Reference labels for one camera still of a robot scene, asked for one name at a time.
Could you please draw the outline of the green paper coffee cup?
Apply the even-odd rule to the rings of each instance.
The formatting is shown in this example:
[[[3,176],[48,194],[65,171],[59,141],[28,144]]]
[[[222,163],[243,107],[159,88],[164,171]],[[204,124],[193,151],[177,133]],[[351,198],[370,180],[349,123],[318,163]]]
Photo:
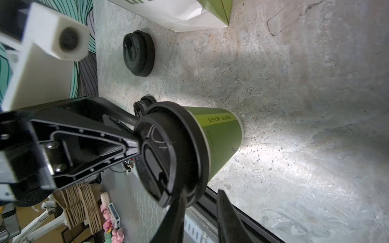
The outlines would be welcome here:
[[[210,159],[209,180],[239,150],[244,139],[240,118],[223,108],[186,107],[202,131]]]

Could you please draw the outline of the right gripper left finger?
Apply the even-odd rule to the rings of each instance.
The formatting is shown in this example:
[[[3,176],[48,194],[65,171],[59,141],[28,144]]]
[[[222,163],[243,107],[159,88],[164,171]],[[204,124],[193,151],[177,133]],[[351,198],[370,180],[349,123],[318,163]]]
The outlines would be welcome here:
[[[182,189],[174,199],[150,243],[182,243],[184,217],[187,205],[188,189]]]

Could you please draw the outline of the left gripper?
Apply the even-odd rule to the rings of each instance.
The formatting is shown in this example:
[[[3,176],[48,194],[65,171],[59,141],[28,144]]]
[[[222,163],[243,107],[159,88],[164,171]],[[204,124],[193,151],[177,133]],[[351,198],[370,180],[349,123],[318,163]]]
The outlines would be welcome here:
[[[1,109],[1,205],[34,206],[140,154],[138,139],[118,125],[33,119],[54,105]]]

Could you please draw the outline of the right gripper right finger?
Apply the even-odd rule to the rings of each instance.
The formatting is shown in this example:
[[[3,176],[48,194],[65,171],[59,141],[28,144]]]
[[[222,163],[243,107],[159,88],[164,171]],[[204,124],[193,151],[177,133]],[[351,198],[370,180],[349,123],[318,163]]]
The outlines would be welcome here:
[[[252,243],[224,190],[217,192],[217,228],[220,243]]]

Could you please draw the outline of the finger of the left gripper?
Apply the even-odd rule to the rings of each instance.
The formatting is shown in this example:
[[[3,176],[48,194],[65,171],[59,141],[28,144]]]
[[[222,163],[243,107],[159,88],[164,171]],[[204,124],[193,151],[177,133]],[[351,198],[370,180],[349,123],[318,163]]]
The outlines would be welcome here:
[[[102,97],[79,97],[71,99],[77,108],[77,113],[92,120],[102,122],[103,115],[111,116],[132,126],[137,123],[137,117],[116,106]]]

